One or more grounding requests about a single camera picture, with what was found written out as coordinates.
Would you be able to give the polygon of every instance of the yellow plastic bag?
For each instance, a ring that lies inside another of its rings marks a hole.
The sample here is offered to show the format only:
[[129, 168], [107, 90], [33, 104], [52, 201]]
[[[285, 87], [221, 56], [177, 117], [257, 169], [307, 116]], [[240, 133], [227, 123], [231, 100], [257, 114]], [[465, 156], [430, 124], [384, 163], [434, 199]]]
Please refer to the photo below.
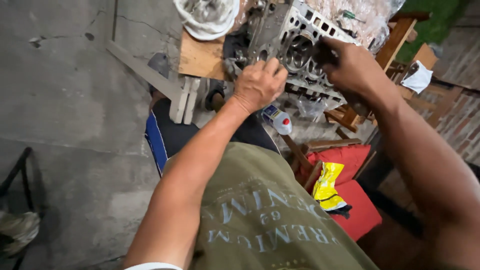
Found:
[[322, 173], [313, 187], [312, 197], [320, 202], [320, 207], [325, 211], [332, 211], [347, 205], [335, 190], [335, 180], [342, 172], [343, 167], [343, 164], [332, 162], [324, 162], [322, 165]]

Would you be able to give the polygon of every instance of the hand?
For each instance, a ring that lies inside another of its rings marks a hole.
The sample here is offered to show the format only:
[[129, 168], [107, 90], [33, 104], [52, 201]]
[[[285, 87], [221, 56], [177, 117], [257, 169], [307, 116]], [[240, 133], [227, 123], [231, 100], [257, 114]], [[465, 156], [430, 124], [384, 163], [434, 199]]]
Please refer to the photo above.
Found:
[[288, 71], [277, 58], [246, 66], [235, 82], [232, 100], [252, 114], [274, 101], [285, 90]]
[[331, 64], [323, 66], [330, 83], [341, 90], [357, 92], [367, 100], [372, 95], [385, 92], [398, 93], [393, 82], [365, 48], [333, 38], [324, 37], [324, 41], [340, 58], [338, 67]]

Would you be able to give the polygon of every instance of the green t-shirt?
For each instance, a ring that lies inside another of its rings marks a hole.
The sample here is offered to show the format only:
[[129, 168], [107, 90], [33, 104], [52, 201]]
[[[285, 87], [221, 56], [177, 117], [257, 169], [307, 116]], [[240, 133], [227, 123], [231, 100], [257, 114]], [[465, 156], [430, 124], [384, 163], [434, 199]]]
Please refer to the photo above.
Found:
[[229, 143], [202, 199], [194, 270], [378, 269], [278, 154]]

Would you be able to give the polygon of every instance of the red cushion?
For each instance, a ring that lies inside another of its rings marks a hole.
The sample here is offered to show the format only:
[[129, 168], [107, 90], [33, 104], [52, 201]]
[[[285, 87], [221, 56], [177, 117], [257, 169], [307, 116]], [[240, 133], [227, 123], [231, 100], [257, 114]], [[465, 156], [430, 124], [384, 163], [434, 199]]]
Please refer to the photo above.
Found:
[[352, 209], [349, 211], [349, 219], [341, 215], [331, 215], [331, 217], [354, 241], [359, 240], [360, 237], [382, 223], [382, 217], [378, 213], [377, 208], [368, 199], [367, 194], [365, 194], [357, 181], [351, 180], [341, 185], [336, 185], [335, 189], [340, 197], [352, 206]]
[[[336, 147], [332, 149], [328, 149], [322, 152], [313, 152], [307, 154], [307, 159], [310, 161], [311, 164], [315, 165], [317, 160], [321, 160], [323, 162], [333, 162], [333, 163], [340, 163], [345, 165], [342, 169], [342, 172], [335, 180], [335, 187], [341, 185], [345, 182], [350, 181], [353, 176], [357, 173], [360, 169], [360, 166], [363, 164], [365, 159], [367, 158], [368, 152], [370, 151], [370, 145], [350, 145], [350, 146], [343, 146], [343, 147]], [[302, 175], [306, 175], [304, 177], [308, 178], [308, 173], [300, 167], [300, 173]], [[315, 182], [309, 187], [306, 188], [309, 194], [312, 193], [313, 186]]]

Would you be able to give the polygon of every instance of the cracked floor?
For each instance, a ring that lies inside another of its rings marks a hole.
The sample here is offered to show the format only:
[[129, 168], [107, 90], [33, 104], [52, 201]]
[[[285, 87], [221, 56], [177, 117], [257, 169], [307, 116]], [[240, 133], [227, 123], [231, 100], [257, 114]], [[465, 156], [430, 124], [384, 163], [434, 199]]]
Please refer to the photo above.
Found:
[[[48, 205], [23, 270], [113, 269], [158, 181], [146, 82], [105, 51], [104, 25], [105, 0], [0, 1], [0, 171], [31, 146]], [[180, 31], [171, 1], [119, 0], [116, 42], [144, 62], [167, 53], [172, 79]], [[304, 126], [299, 141], [335, 137]]]

